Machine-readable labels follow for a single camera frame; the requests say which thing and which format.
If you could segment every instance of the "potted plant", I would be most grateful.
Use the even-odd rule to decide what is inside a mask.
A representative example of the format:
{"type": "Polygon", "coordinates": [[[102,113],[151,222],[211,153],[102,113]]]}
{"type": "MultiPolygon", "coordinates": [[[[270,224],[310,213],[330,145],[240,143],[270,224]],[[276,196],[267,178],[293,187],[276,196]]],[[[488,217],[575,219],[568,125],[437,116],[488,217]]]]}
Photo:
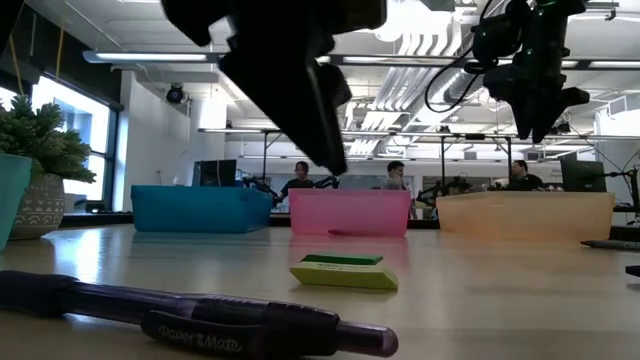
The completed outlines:
{"type": "Polygon", "coordinates": [[[62,221],[62,180],[95,181],[84,166],[91,148],[76,131],[60,130],[64,121],[58,105],[45,104],[34,112],[27,96],[14,97],[11,105],[11,111],[0,107],[0,153],[31,158],[33,165],[9,239],[39,238],[62,221]]]}

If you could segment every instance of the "wooden table surface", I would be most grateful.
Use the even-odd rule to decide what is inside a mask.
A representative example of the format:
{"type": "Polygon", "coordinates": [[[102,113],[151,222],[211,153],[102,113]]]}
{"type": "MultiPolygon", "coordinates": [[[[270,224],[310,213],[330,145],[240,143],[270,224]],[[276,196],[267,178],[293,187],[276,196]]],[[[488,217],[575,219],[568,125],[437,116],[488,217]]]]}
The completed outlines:
{"type": "MultiPolygon", "coordinates": [[[[0,269],[82,281],[222,293],[314,305],[398,334],[394,359],[638,359],[640,255],[573,243],[494,241],[410,231],[407,239],[136,234],[131,226],[9,243],[0,269]],[[300,286],[288,267],[309,252],[373,253],[397,293],[300,286]]],[[[3,360],[201,359],[158,345],[136,326],[82,316],[41,320],[0,312],[3,360]]],[[[339,353],[335,359],[363,359],[339,353]]]]}

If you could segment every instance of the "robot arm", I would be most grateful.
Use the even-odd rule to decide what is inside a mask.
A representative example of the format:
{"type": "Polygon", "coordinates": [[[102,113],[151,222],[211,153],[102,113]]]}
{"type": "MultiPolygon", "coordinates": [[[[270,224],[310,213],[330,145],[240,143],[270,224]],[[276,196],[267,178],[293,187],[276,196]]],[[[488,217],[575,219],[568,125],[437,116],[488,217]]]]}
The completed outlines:
{"type": "Polygon", "coordinates": [[[324,189],[331,186],[333,189],[340,187],[340,180],[335,176],[327,176],[326,178],[317,181],[313,184],[316,189],[324,189]]]}
{"type": "MultiPolygon", "coordinates": [[[[512,0],[505,14],[484,19],[492,1],[473,29],[478,62],[465,70],[485,74],[490,95],[511,105],[519,137],[532,133],[538,143],[568,106],[589,101],[585,91],[562,89],[561,74],[568,17],[585,12],[586,0],[538,0],[533,9],[527,0],[512,0]],[[511,64],[499,65],[498,58],[514,53],[511,64]]],[[[220,70],[311,161],[334,175],[347,171],[336,108],[351,92],[337,66],[315,59],[333,50],[333,35],[382,26],[386,0],[162,0],[162,6],[169,21],[203,47],[211,43],[209,27],[226,17],[234,34],[220,70]]]]}
{"type": "Polygon", "coordinates": [[[242,179],[242,183],[246,187],[251,187],[251,185],[253,185],[256,190],[270,194],[273,197],[273,207],[278,205],[278,203],[281,201],[280,195],[278,195],[278,193],[276,193],[275,191],[273,191],[273,189],[266,185],[262,181],[262,179],[257,179],[256,177],[246,177],[242,179]]]}
{"type": "Polygon", "coordinates": [[[336,108],[351,92],[340,68],[315,59],[333,50],[335,34],[382,26],[385,0],[162,0],[162,6],[198,46],[211,43],[209,27],[226,17],[235,34],[220,70],[311,161],[335,175],[347,171],[336,108]]]}

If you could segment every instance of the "security camera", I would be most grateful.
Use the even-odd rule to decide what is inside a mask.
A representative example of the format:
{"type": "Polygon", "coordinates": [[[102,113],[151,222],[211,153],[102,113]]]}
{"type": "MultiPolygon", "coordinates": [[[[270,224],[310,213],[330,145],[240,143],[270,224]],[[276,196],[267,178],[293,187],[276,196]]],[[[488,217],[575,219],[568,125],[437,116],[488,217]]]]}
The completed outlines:
{"type": "Polygon", "coordinates": [[[182,90],[182,84],[171,84],[171,89],[167,91],[167,101],[173,105],[184,104],[187,101],[187,96],[182,90]]]}

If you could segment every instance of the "orange plastic bin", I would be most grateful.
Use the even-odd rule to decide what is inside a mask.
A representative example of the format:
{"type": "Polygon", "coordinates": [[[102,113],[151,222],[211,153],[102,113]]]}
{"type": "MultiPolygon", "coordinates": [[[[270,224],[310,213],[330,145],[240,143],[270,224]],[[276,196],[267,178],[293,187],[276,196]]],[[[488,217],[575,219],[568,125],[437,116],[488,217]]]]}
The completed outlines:
{"type": "Polygon", "coordinates": [[[411,194],[397,190],[291,189],[295,235],[404,237],[411,194]]]}
{"type": "Polygon", "coordinates": [[[490,191],[438,198],[440,228],[468,238],[606,240],[615,196],[610,193],[490,191]]]}

